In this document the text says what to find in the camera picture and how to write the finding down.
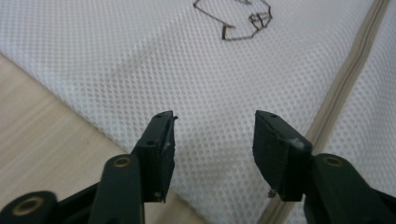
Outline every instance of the brown zipper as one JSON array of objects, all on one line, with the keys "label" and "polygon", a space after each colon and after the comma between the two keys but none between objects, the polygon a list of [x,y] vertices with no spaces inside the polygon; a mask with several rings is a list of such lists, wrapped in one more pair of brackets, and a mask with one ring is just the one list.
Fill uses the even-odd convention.
[{"label": "brown zipper", "polygon": [[[351,51],[338,71],[320,106],[320,110],[305,135],[314,146],[313,154],[318,154],[324,150],[326,141],[341,112],[344,102],[366,63],[388,3],[389,0],[375,0],[371,5],[356,35]],[[294,204],[283,203],[276,196],[268,203],[258,223],[283,223]]]}]

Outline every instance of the textured white cloth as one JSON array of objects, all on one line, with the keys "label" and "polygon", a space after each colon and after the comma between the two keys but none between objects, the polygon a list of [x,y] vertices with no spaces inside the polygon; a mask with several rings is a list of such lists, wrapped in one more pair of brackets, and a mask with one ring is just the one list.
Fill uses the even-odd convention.
[{"label": "textured white cloth", "polygon": [[[250,10],[265,10],[230,1],[203,7],[241,17],[237,35]],[[266,29],[224,41],[224,24],[192,1],[4,0],[0,50],[127,151],[153,115],[174,110],[172,188],[210,223],[255,223],[268,203],[255,111],[305,133],[372,3],[268,0]]]},{"label": "textured white cloth", "polygon": [[[396,2],[387,12],[324,152],[349,160],[367,183],[396,195]],[[286,223],[306,223],[298,203]]]}]

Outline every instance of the light wood surface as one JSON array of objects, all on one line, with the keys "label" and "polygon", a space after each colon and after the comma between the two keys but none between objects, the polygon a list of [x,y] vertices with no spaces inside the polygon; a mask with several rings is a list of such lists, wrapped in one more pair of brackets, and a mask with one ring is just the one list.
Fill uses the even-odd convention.
[{"label": "light wood surface", "polygon": [[[124,151],[0,54],[0,208],[27,192],[58,200],[100,179]],[[173,192],[146,203],[146,223],[204,223]]]}]

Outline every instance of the zipper tape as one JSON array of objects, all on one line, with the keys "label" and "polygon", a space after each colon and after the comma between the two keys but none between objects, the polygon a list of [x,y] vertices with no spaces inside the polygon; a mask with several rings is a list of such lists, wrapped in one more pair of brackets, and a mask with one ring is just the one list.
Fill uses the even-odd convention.
[{"label": "zipper tape", "polygon": [[[388,3],[389,0],[375,0],[371,5],[355,37],[351,51],[338,71],[320,110],[305,135],[313,145],[314,155],[324,150],[332,127],[366,63]],[[268,203],[258,223],[283,223],[294,205],[295,203],[284,203],[276,196]]]}]

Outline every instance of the mattress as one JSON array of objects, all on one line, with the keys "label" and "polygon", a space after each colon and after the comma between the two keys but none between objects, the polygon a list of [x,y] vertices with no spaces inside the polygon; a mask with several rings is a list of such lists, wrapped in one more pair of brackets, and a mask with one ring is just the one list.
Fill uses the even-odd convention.
[{"label": "mattress", "polygon": [[[389,166],[394,135],[387,134],[395,130],[394,5],[2,1],[0,51],[128,152],[153,115],[173,110],[171,188],[208,223],[276,222],[291,207],[269,209],[277,202],[267,198],[251,150],[257,109],[280,115],[308,139],[324,123],[326,132],[310,139],[317,148],[346,156],[370,183],[391,188],[392,178],[373,176],[396,170]],[[354,76],[344,81],[347,74]],[[338,87],[348,91],[334,100]],[[384,116],[373,125],[377,113]],[[370,169],[372,159],[378,170]],[[288,221],[303,221],[300,210]]]}]

